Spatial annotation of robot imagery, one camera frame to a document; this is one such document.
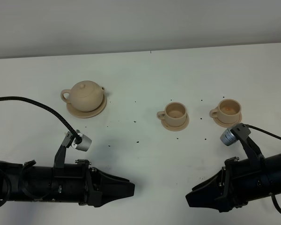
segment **teacup handle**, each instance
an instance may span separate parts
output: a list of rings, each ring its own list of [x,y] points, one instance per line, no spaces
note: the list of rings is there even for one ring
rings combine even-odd
[[[210,117],[212,117],[212,118],[217,118],[217,112],[218,112],[218,111],[219,111],[219,110],[218,110],[217,108],[211,110],[210,113],[209,113]]]
[[[65,103],[71,103],[69,99],[65,98],[64,94],[65,93],[71,93],[71,90],[70,89],[65,89],[65,90],[62,90],[61,93],[60,93],[60,97],[61,99],[65,102]]]
[[[164,111],[160,111],[160,112],[157,113],[157,117],[160,120],[164,120],[164,115],[165,115]]]

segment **teapot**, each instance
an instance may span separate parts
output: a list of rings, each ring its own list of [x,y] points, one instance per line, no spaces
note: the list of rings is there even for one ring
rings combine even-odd
[[[93,81],[81,81],[72,89],[65,89],[60,94],[61,99],[73,106],[78,111],[90,112],[100,106],[104,98],[104,87],[100,87]]]

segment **beige ceramic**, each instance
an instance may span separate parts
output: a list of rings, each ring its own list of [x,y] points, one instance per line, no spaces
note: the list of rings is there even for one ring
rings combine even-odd
[[[179,102],[169,103],[164,111],[157,113],[162,125],[171,131],[183,130],[189,123],[186,107]]]
[[[69,98],[64,97],[65,93],[69,94]],[[104,88],[92,81],[81,81],[72,89],[63,90],[60,96],[67,103],[68,111],[79,118],[98,115],[107,102]]]
[[[209,115],[216,124],[229,128],[242,120],[241,105],[234,99],[225,99],[218,106],[211,110]]]

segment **white table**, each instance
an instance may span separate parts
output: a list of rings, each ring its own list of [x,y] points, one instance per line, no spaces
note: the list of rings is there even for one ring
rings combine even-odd
[[[90,119],[71,116],[59,96],[83,80],[108,92],[106,109]],[[88,152],[70,148],[66,162],[89,159],[136,188],[133,197],[101,208],[7,202],[0,208],[0,225],[281,225],[270,198],[228,213],[189,208],[185,199],[224,160],[246,158],[239,142],[222,144],[224,128],[209,117],[224,97],[241,103],[243,122],[281,136],[281,44],[5,59],[0,60],[2,96],[27,97],[54,108],[93,140]],[[164,129],[156,117],[171,101],[187,107],[190,123],[183,131]],[[53,166],[65,132],[43,109],[0,102],[0,160],[35,159],[37,165]],[[281,153],[281,141],[254,130],[250,137],[266,157]],[[277,198],[281,205],[281,195]]]

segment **teapot handle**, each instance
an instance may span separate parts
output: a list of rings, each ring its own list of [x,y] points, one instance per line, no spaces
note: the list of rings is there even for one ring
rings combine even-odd
[[[65,89],[65,90],[62,90],[61,93],[60,93],[60,97],[61,99],[65,102],[65,103],[71,103],[69,99],[65,98],[64,94],[65,93],[71,93],[71,90],[70,89]]]

